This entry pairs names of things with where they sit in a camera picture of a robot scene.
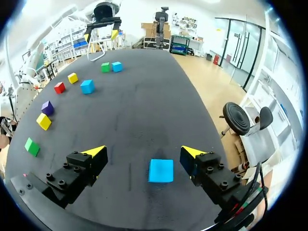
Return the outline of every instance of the black cable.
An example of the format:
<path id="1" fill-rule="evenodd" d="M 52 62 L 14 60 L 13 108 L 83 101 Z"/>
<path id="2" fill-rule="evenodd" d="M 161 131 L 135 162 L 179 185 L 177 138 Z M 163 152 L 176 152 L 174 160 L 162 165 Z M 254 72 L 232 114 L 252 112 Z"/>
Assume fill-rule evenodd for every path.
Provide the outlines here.
<path id="1" fill-rule="evenodd" d="M 268 210 L 268 199 L 266 197 L 266 192 L 265 192 L 265 185 L 264 185 L 264 179 L 263 179 L 263 171 L 262 171 L 262 166 L 260 168 L 260 177 L 261 177 L 261 183 L 262 183 L 262 190 L 263 190 L 263 195 L 264 195 L 264 202 L 265 202 L 265 209 L 263 213 L 263 217 L 266 214 L 266 211 Z"/>
<path id="2" fill-rule="evenodd" d="M 258 162 L 257 164 L 257 168 L 256 168 L 256 172 L 255 172 L 255 175 L 254 175 L 254 179 L 252 180 L 251 184 L 250 184 L 250 187 L 248 189 L 248 191 L 246 192 L 245 196 L 242 198 L 242 200 L 239 202 L 238 206 L 232 210 L 227 216 L 226 218 L 221 221 L 220 223 L 225 223 L 226 221 L 228 221 L 230 218 L 232 218 L 236 212 L 243 206 L 243 204 L 245 203 L 245 201 L 248 199 L 248 197 L 252 194 L 252 191 L 253 189 L 255 188 L 255 185 L 256 185 L 256 182 L 257 182 L 257 178 L 258 178 L 258 175 L 259 175 L 259 172 L 260 172 L 260 169 L 261 169 L 261 162 Z"/>

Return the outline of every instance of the trash bin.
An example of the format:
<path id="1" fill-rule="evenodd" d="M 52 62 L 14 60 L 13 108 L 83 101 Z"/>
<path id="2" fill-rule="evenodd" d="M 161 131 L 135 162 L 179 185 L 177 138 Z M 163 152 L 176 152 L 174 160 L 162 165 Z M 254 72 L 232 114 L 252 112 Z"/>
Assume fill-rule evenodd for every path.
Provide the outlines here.
<path id="1" fill-rule="evenodd" d="M 206 54 L 206 60 L 212 61 L 213 56 L 211 54 Z"/>

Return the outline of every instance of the black table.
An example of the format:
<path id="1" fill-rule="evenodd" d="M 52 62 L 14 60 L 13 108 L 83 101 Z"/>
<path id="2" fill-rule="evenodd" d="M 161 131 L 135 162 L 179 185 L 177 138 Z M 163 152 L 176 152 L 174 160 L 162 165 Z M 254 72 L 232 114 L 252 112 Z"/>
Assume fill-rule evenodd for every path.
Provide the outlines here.
<path id="1" fill-rule="evenodd" d="M 116 61 L 123 64 L 122 72 L 101 73 L 102 63 Z M 78 83 L 68 82 L 72 72 Z M 93 94 L 82 94 L 79 85 L 85 79 L 94 80 Z M 60 81 L 66 91 L 59 95 L 53 87 Z M 36 119 L 47 100 L 55 114 L 44 131 Z M 28 137 L 41 147 L 37 157 L 24 148 Z M 71 63 L 35 98 L 19 123 L 8 153 L 7 180 L 30 171 L 45 180 L 45 174 L 60 168 L 72 151 L 101 145 L 107 146 L 109 163 L 93 187 L 66 210 L 136 229 L 191 231 L 214 224 L 220 208 L 194 187 L 180 164 L 180 148 L 214 150 L 223 163 L 225 153 L 196 89 L 168 52 L 108 51 L 96 62 L 83 56 Z M 174 160 L 172 183 L 148 183 L 152 158 Z"/>

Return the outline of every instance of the glass door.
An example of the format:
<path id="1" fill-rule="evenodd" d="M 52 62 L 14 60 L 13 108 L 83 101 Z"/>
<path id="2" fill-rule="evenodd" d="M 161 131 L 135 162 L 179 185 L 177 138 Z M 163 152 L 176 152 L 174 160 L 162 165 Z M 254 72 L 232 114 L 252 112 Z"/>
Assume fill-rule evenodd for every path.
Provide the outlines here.
<path id="1" fill-rule="evenodd" d="M 244 87 L 245 90 L 250 86 L 255 70 L 257 69 L 257 61 L 260 57 L 258 52 L 260 28 L 247 24 L 244 33 L 244 42 L 242 52 L 237 64 L 237 68 L 233 72 L 232 79 Z"/>
<path id="2" fill-rule="evenodd" d="M 230 24 L 229 39 L 221 67 L 232 76 L 239 63 L 244 46 L 245 23 L 231 20 Z"/>

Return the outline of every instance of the cyan cube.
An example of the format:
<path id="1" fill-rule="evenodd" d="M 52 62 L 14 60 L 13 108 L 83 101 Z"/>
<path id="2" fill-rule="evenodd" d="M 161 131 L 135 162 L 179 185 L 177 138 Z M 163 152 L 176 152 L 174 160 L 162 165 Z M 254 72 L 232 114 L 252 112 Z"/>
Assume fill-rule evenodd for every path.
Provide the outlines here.
<path id="1" fill-rule="evenodd" d="M 123 66 L 120 62 L 112 63 L 111 66 L 112 66 L 113 72 L 119 72 L 119 71 L 122 71 L 123 69 Z"/>
<path id="2" fill-rule="evenodd" d="M 173 160 L 152 159 L 149 182 L 169 183 L 173 181 Z"/>
<path id="3" fill-rule="evenodd" d="M 82 93 L 84 94 L 91 94 L 94 92 L 94 89 L 95 89 L 94 82 L 92 79 L 83 81 L 80 87 L 81 87 Z"/>
<path id="4" fill-rule="evenodd" d="M 42 113 L 44 113 L 47 116 L 51 116 L 53 112 L 54 112 L 54 108 L 50 101 L 43 103 Z"/>

